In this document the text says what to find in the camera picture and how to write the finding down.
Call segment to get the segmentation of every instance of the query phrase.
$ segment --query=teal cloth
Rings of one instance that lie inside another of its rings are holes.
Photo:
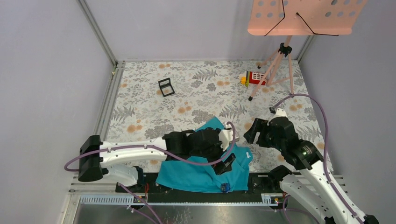
[[[224,129],[223,124],[216,117],[197,130],[207,127]],[[232,153],[236,157],[231,164],[232,171],[216,175],[211,166],[195,166],[182,161],[164,161],[156,182],[169,188],[191,192],[219,193],[223,183],[230,184],[230,191],[248,190],[249,163],[253,159],[252,152],[248,147],[238,147],[235,144]],[[197,156],[192,156],[188,160],[200,163],[208,162],[207,159]]]

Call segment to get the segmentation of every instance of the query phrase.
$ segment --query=stand clamp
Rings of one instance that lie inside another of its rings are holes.
[[[278,52],[284,54],[285,57],[287,57],[287,55],[291,53],[291,50],[293,50],[293,48],[291,48],[291,46],[285,47],[284,43],[281,43],[281,45],[279,46]]]

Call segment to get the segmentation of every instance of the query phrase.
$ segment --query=blue clip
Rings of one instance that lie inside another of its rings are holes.
[[[220,189],[223,193],[228,193],[231,190],[231,186],[229,183],[222,183]]]

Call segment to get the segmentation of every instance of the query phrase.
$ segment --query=tripod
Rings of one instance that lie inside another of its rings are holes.
[[[271,65],[269,66],[268,70],[264,73],[264,76],[256,86],[256,88],[253,90],[252,94],[249,97],[249,101],[252,101],[253,97],[256,95],[257,91],[259,90],[261,84],[263,81],[266,82],[266,85],[274,85],[283,81],[286,81],[290,79],[290,93],[294,94],[294,86],[293,86],[293,67],[291,64],[291,50],[292,48],[289,46],[290,40],[291,40],[291,35],[287,36],[285,43],[281,43],[279,48],[265,61],[263,61],[259,66],[257,66],[258,69],[260,69],[263,65],[265,65],[269,60],[271,60],[275,55],[274,60],[272,61]],[[276,71],[279,68],[279,65],[281,64],[282,61],[282,56],[288,57],[289,59],[289,77],[272,82],[274,80]],[[269,77],[269,80],[267,81],[267,76],[271,72],[271,76]]]

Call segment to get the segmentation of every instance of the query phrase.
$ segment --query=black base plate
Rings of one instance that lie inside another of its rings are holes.
[[[197,193],[171,189],[160,184],[156,186],[157,176],[158,173],[145,173],[145,182],[149,185],[148,201],[151,203],[261,203],[262,193],[283,193],[279,186],[271,186],[267,173],[250,173],[248,190],[229,193]],[[144,193],[144,186],[128,189],[134,193]],[[125,193],[118,185],[115,191]]]

